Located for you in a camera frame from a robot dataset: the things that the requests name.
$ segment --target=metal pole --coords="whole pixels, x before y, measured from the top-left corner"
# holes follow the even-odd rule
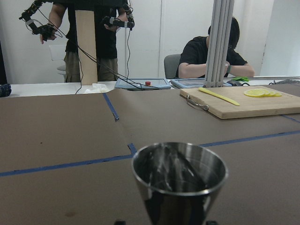
[[[214,0],[204,87],[222,87],[234,0]]]

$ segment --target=metal handle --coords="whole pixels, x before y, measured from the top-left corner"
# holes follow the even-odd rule
[[[193,100],[191,100],[191,97],[189,95],[187,95],[187,104],[189,104],[189,103],[194,106],[200,107],[205,111],[208,111],[208,109],[209,109],[208,105],[200,105],[200,104],[194,102]]]

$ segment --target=standing person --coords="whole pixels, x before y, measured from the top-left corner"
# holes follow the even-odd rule
[[[78,59],[77,31],[76,31],[76,16],[75,8],[72,3],[59,3],[54,1],[51,12],[49,14],[49,21],[54,24],[54,29],[60,27],[65,11],[68,9],[68,19],[70,23],[69,32],[67,33],[67,47],[64,61],[66,63],[66,77],[65,82],[80,82],[80,67]],[[102,18],[105,16],[116,17],[118,11],[118,18],[122,21],[127,21],[126,12],[119,7],[105,7],[95,6],[95,36],[96,36],[96,53],[97,61],[101,65],[97,66],[98,81],[115,81],[115,75],[111,70],[118,71],[118,58],[116,48],[116,26],[107,26],[102,24]],[[40,35],[41,44],[44,43],[43,37]]]
[[[225,67],[225,77],[228,73],[234,76],[253,77],[253,67],[234,51],[240,38],[238,21],[233,17],[230,29],[230,37]],[[210,27],[208,36],[195,37],[184,47],[180,56],[176,77],[179,78],[200,78],[205,76],[208,46],[210,43]]]

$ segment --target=knife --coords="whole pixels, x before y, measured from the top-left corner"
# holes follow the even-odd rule
[[[228,97],[225,97],[225,96],[223,96],[223,95],[219,95],[219,94],[217,94],[217,93],[215,93],[215,92],[213,92],[213,91],[211,91],[211,90],[207,90],[207,89],[205,89],[205,88],[199,88],[199,91],[205,92],[205,93],[207,93],[207,94],[209,94],[209,95],[216,96],[216,97],[218,97],[218,98],[220,98],[220,99],[223,99],[223,100],[225,100],[225,101],[227,101],[227,102],[229,102],[229,103],[231,103],[231,104],[234,104],[234,105],[237,105],[237,106],[240,105],[238,102],[234,101],[233,99],[228,98]]]

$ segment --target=wooden cutting board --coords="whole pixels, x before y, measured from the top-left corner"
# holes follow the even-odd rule
[[[181,89],[180,94],[185,98],[189,95],[190,99],[198,104],[208,105],[208,111],[221,119],[300,113],[300,97],[294,95],[281,91],[277,91],[282,94],[281,97],[248,97],[244,95],[244,91],[257,88],[277,91],[263,86],[208,88],[217,94],[237,101],[240,106],[203,93],[197,88]]]

